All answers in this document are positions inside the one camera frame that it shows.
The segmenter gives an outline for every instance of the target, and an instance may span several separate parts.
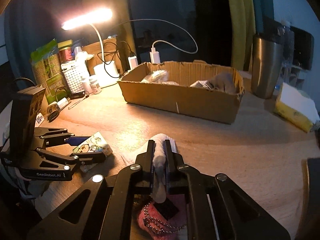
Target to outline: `open cardboard box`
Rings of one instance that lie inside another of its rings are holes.
[[[141,83],[145,76],[156,70],[167,70],[169,81],[180,86]],[[189,87],[197,80],[207,80],[221,72],[232,74],[237,94]],[[199,62],[145,62],[118,83],[128,103],[230,124],[236,119],[244,94],[243,79],[236,69]]]

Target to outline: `pink plush keychain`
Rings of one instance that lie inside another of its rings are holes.
[[[152,200],[138,214],[139,227],[147,231],[154,240],[174,240],[178,231],[186,227],[186,223],[184,195],[167,195],[163,204]]]

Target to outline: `yellow lid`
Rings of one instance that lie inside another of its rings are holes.
[[[58,43],[58,49],[63,48],[63,47],[67,47],[67,46],[72,46],[73,41],[72,40],[68,40],[68,41],[63,41]]]

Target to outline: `pink fuzzy object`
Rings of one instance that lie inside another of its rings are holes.
[[[186,212],[186,202],[184,195],[167,195],[167,198],[171,200],[171,202],[179,209],[179,212],[168,221],[158,212],[158,210],[153,206],[154,201],[149,204],[148,213],[150,217],[155,219],[159,219],[161,222],[174,226],[174,227],[181,227],[187,223],[187,212]],[[174,240],[177,236],[177,233],[172,234],[154,234],[148,227],[146,227],[143,223],[144,216],[144,207],[142,208],[141,212],[138,215],[138,224],[139,227],[143,230],[147,231],[154,240]]]

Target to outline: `metal bead chain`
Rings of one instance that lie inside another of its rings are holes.
[[[186,225],[183,225],[182,227],[174,227],[174,226],[169,226],[165,223],[163,223],[162,221],[160,221],[159,219],[150,217],[149,213],[148,213],[148,207],[150,205],[151,202],[149,202],[147,205],[144,206],[144,219],[143,219],[143,223],[146,227],[148,227],[153,233],[155,233],[156,235],[160,235],[160,234],[173,234],[176,233],[184,228],[186,228]],[[151,223],[154,223],[158,228],[155,228],[151,225]],[[166,228],[170,228],[173,229],[172,231],[167,231],[164,230],[164,228],[159,225],[158,223],[160,223],[162,226],[166,227]]]

